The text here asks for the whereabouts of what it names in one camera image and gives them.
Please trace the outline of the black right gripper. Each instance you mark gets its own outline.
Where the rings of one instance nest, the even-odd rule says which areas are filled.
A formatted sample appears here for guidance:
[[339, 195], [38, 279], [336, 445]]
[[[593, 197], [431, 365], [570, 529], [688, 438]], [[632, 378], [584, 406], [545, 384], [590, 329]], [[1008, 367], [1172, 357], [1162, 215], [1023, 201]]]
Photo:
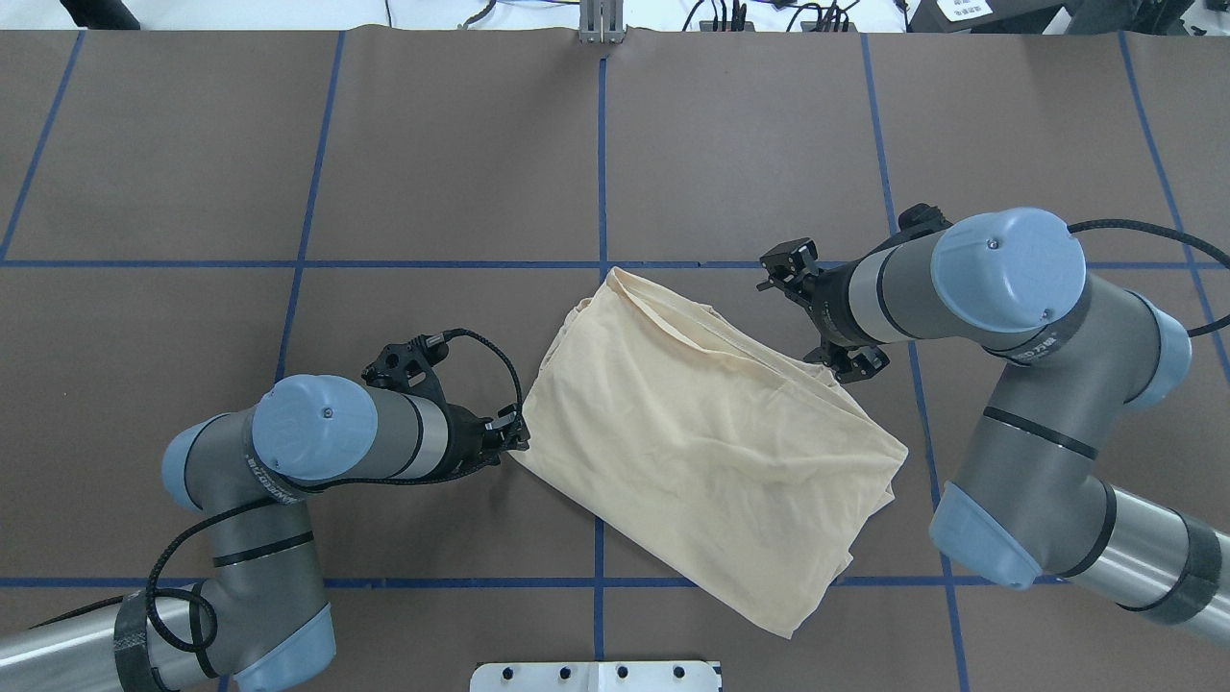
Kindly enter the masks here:
[[863, 382], [888, 366], [889, 358], [879, 349], [882, 342], [856, 323], [849, 306], [855, 262], [823, 270], [815, 241], [804, 237], [774, 246], [761, 256], [760, 265], [766, 277], [756, 285], [756, 293], [774, 288], [790, 301], [804, 304], [818, 329], [819, 345], [806, 358], [808, 363], [829, 368], [839, 383]]

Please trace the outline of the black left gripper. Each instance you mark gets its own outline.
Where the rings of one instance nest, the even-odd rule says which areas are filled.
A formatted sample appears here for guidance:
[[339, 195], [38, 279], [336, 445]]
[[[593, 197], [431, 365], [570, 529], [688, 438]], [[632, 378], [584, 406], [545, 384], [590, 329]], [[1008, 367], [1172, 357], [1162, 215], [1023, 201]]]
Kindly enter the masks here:
[[529, 449], [530, 433], [520, 406], [508, 406], [494, 419], [475, 415], [462, 406], [448, 406], [450, 438], [445, 456], [446, 477], [464, 477], [497, 467], [506, 452]]

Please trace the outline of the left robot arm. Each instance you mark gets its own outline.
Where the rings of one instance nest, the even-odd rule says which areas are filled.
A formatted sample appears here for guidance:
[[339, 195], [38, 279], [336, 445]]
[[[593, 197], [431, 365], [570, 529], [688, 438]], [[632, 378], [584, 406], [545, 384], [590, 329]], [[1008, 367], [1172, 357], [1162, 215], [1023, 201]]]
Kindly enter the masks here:
[[335, 658], [308, 500], [341, 486], [460, 479], [528, 444], [520, 403], [492, 417], [423, 383], [282, 380], [247, 411], [177, 434], [162, 478], [199, 513], [133, 594], [2, 639], [5, 691], [285, 691]]

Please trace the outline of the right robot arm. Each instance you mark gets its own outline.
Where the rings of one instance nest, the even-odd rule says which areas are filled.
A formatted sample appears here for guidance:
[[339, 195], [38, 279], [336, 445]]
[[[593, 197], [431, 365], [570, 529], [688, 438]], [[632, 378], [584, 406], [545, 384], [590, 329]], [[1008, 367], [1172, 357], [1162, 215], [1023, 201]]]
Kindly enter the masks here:
[[1064, 222], [1020, 206], [950, 222], [919, 203], [860, 259], [824, 268], [812, 238], [766, 251], [760, 290], [784, 293], [819, 333], [808, 363], [838, 382], [875, 377], [884, 345], [959, 337], [1002, 363], [966, 460], [927, 535], [989, 583], [1026, 590], [1054, 575], [1155, 624], [1228, 644], [1228, 535], [1093, 472], [1125, 411], [1184, 381], [1188, 329], [1141, 293], [1089, 268], [1077, 235], [1139, 231], [1228, 254], [1191, 234], [1130, 219]]

